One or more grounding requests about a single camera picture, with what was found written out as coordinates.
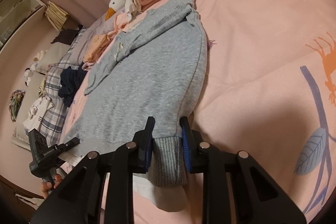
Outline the person's left hand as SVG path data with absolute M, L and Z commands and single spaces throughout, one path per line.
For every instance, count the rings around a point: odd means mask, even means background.
M 41 184 L 41 192 L 42 192 L 42 196 L 44 199 L 46 199 L 49 194 L 50 191 L 52 189 L 56 189 L 58 187 L 58 185 L 62 182 L 63 178 L 62 176 L 60 176 L 60 174 L 56 174 L 54 177 L 54 184 L 52 184 L 52 182 L 42 182 Z

